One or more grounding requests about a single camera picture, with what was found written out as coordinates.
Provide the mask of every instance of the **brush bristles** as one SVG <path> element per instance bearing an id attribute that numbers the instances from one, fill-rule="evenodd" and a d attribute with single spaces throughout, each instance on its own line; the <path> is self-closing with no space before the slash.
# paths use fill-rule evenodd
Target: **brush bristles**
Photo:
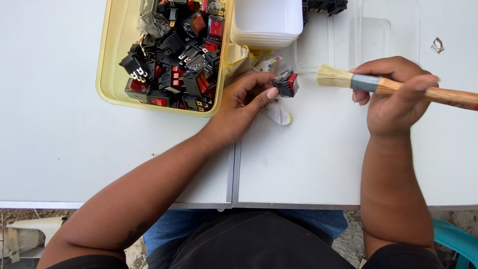
<path id="1" fill-rule="evenodd" d="M 324 87 L 350 88 L 354 74 L 323 64 L 317 71 L 317 84 Z"/>

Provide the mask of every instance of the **person's left hand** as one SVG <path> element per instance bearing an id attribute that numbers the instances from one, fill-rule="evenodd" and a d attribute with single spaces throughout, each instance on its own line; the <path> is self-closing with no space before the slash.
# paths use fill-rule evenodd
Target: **person's left hand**
<path id="1" fill-rule="evenodd" d="M 241 75 L 224 89 L 219 111 L 198 135 L 217 148 L 227 147 L 242 138 L 259 112 L 279 94 L 271 83 L 276 77 L 273 73 L 254 71 Z M 246 95 L 257 88 L 262 92 L 247 104 Z"/>

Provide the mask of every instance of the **black shirt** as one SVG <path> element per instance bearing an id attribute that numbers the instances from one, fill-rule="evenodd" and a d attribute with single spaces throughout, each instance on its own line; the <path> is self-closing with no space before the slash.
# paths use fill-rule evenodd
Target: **black shirt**
<path id="1" fill-rule="evenodd" d="M 325 233 L 310 230 L 272 212 L 219 215 L 187 238 L 169 242 L 151 253 L 150 269 L 353 269 L 331 247 Z M 50 269 L 109 269 L 128 267 L 119 258 L 89 255 L 72 258 Z M 363 269 L 440 269 L 429 250 L 393 244 L 377 250 Z"/>

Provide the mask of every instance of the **paint brush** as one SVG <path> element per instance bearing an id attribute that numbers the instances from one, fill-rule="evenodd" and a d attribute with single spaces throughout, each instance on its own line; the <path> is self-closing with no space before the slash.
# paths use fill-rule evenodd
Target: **paint brush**
<path id="1" fill-rule="evenodd" d="M 388 78 L 353 74 L 325 64 L 321 65 L 317 71 L 317 84 L 326 87 L 364 90 L 378 94 L 394 94 L 403 85 L 403 83 Z M 425 99 L 435 103 L 478 111 L 478 93 L 428 88 Z"/>

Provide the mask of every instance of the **wooden brush handle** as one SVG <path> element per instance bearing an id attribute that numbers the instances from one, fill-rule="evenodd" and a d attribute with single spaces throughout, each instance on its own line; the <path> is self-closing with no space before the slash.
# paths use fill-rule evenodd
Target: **wooden brush handle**
<path id="1" fill-rule="evenodd" d="M 402 85 L 403 83 L 388 78 L 380 78 L 376 93 L 394 94 Z M 478 93 L 474 92 L 429 88 L 426 90 L 425 99 L 430 102 L 478 111 Z"/>

